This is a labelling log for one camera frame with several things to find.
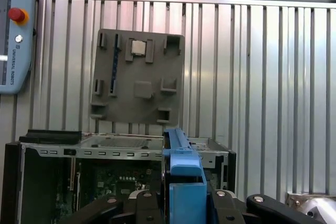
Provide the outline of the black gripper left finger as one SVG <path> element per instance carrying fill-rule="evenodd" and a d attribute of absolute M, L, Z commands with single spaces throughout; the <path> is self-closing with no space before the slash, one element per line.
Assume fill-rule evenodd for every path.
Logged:
<path fill-rule="evenodd" d="M 96 199 L 62 223 L 163 223 L 160 196 L 148 190 L 134 191 L 128 199 L 105 195 Z"/>

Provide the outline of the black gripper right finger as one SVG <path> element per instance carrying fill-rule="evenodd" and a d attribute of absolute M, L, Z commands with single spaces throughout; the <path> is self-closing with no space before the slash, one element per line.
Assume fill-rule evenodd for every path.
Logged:
<path fill-rule="evenodd" d="M 209 222 L 320 223 L 269 196 L 254 194 L 243 202 L 227 190 L 216 190 L 209 195 Z"/>

